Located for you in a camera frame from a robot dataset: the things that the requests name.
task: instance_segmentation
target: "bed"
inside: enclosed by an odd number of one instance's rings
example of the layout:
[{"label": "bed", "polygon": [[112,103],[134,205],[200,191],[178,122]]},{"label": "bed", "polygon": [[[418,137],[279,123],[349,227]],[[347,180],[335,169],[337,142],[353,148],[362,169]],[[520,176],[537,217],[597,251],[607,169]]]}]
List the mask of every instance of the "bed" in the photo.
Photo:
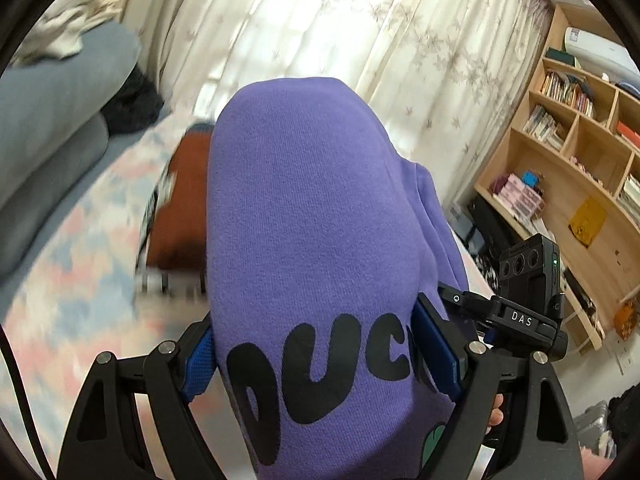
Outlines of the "bed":
[{"label": "bed", "polygon": [[[159,342],[178,338],[207,312],[204,298],[134,290],[140,224],[149,196],[193,120],[186,114],[170,115],[102,174],[41,252],[6,318],[4,327],[54,469],[66,422],[95,356],[105,349],[119,357],[146,354]],[[470,290],[491,296],[458,243]],[[4,365],[0,399],[0,417],[35,466]],[[138,404],[156,474],[170,479],[146,397]],[[191,410],[227,478],[255,478],[219,377]]]}]

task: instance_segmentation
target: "black cable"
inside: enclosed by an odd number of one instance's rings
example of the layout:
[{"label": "black cable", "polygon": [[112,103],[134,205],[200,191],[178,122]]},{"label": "black cable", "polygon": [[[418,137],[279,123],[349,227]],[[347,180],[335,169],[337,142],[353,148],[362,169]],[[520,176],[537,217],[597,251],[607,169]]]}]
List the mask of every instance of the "black cable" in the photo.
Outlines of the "black cable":
[{"label": "black cable", "polygon": [[4,329],[0,325],[0,351],[2,357],[6,362],[6,367],[9,369],[9,377],[14,386],[15,397],[18,399],[18,406],[20,407],[20,414],[22,415],[22,421],[24,422],[24,428],[27,430],[27,436],[29,442],[33,448],[33,453],[36,455],[40,469],[46,480],[56,480],[53,475],[47,456],[42,449],[42,443],[38,437],[38,431],[33,421],[33,415],[31,415],[31,409],[29,407],[29,401],[27,400],[27,392],[24,390],[24,384],[22,384],[22,377],[20,377],[20,370],[18,369],[18,363],[15,361],[14,352],[11,350],[9,340],[6,338]]}]

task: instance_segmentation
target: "white sheer curtain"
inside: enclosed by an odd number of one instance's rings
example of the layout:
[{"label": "white sheer curtain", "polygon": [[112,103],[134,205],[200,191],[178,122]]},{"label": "white sheer curtain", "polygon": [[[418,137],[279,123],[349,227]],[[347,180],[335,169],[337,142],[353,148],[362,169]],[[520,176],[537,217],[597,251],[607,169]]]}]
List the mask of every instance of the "white sheer curtain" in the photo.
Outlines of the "white sheer curtain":
[{"label": "white sheer curtain", "polygon": [[249,83],[337,77],[444,203],[511,117],[550,21],[546,0],[160,1],[129,0],[124,23],[174,107],[216,118]]}]

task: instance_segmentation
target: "purple fabric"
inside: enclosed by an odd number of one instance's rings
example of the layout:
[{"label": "purple fabric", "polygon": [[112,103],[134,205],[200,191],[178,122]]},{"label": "purple fabric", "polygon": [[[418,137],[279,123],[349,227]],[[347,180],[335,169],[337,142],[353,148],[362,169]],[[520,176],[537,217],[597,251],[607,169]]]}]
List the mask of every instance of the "purple fabric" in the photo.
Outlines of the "purple fabric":
[{"label": "purple fabric", "polygon": [[428,171],[338,80],[252,84],[216,124],[207,228],[217,359],[258,478],[414,478],[452,405],[416,379],[412,308],[423,291],[445,317],[438,281],[467,289]]}]

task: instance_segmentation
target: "wooden bookshelf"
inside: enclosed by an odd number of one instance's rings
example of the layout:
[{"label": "wooden bookshelf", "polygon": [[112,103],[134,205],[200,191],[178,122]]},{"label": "wooden bookshelf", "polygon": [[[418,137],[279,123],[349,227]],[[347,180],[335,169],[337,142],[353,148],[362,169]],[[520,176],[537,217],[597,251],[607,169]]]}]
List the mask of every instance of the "wooden bookshelf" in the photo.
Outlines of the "wooden bookshelf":
[{"label": "wooden bookshelf", "polygon": [[[531,170],[543,175],[545,209],[542,218],[556,236],[561,257],[596,305],[605,331],[613,326],[618,302],[640,283],[640,228],[618,204],[626,178],[640,177],[640,152],[615,135],[618,121],[640,132],[640,102],[616,86],[584,70],[544,57],[548,47],[562,50],[567,27],[577,27],[620,43],[595,10],[559,4],[529,87],[492,158],[476,181],[476,191],[522,238],[528,231],[490,192],[498,176]],[[593,93],[594,118],[540,93],[546,72],[555,70],[584,79]],[[532,110],[542,105],[564,129],[562,148],[556,151],[524,133]],[[602,184],[583,173],[572,156]],[[587,198],[606,212],[606,220],[591,245],[584,247],[568,225]],[[567,329],[582,350],[600,349],[602,340],[573,294],[567,294],[566,314],[576,315]]]}]

